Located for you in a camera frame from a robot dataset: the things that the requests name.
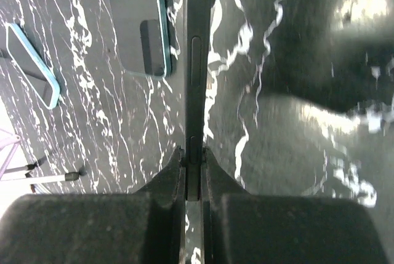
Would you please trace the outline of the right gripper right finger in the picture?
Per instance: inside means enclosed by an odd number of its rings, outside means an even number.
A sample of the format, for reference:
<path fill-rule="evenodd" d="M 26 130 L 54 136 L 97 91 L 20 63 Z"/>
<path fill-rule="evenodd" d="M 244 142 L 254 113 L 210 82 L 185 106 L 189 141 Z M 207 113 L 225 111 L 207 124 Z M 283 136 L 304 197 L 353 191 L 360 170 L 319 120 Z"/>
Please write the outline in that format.
<path fill-rule="evenodd" d="M 350 200 L 253 195 L 209 148 L 201 165 L 205 263 L 387 263 L 366 209 Z"/>

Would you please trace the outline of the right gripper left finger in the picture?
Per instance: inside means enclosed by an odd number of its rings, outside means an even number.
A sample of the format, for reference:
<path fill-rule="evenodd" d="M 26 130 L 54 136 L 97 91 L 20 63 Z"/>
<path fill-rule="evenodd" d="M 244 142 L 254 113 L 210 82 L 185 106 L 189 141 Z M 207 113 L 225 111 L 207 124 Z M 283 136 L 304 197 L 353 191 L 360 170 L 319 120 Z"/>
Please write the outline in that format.
<path fill-rule="evenodd" d="M 184 263 L 183 150 L 132 194 L 28 194 L 1 218 L 2 263 Z"/>

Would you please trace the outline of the dark phone blue edge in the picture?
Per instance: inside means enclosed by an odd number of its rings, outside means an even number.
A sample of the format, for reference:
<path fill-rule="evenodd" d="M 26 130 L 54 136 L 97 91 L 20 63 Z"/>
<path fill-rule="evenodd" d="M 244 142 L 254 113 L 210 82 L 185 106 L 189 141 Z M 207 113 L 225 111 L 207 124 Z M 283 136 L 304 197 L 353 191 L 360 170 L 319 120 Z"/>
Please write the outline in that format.
<path fill-rule="evenodd" d="M 119 60 L 128 72 L 162 79 L 171 74 L 166 0 L 109 0 Z"/>

